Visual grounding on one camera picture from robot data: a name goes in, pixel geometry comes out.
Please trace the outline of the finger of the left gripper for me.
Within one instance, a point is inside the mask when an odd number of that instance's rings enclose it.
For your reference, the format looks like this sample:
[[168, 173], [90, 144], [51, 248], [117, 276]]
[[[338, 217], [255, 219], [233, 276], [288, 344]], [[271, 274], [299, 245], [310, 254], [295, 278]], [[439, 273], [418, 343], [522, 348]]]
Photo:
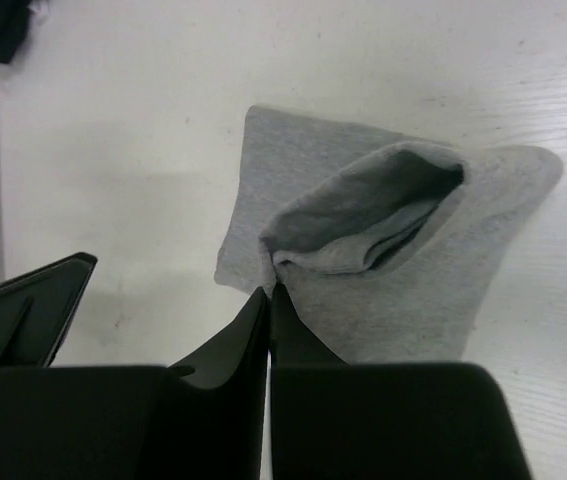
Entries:
[[97, 263], [77, 252], [0, 282], [0, 367], [52, 363]]

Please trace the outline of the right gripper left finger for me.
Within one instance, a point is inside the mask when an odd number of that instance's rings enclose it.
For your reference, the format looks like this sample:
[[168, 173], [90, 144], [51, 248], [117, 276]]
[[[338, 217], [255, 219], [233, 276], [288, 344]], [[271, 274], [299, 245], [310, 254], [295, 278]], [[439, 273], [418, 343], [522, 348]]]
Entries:
[[0, 368], [0, 479], [256, 479], [268, 297], [171, 366]]

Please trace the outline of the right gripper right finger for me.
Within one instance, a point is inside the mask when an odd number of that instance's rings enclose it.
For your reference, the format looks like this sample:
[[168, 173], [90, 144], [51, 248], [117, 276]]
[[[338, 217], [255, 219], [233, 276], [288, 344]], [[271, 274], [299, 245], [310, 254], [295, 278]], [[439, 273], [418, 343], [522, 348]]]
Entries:
[[468, 363], [349, 364], [271, 298], [277, 479], [528, 479], [504, 395]]

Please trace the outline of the grey tank top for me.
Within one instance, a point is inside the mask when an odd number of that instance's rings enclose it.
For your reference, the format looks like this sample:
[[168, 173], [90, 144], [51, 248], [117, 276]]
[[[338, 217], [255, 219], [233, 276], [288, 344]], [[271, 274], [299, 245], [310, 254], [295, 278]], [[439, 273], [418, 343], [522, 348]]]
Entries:
[[284, 285], [344, 360], [456, 361], [508, 245], [562, 173], [541, 147], [253, 106], [214, 278], [247, 293]]

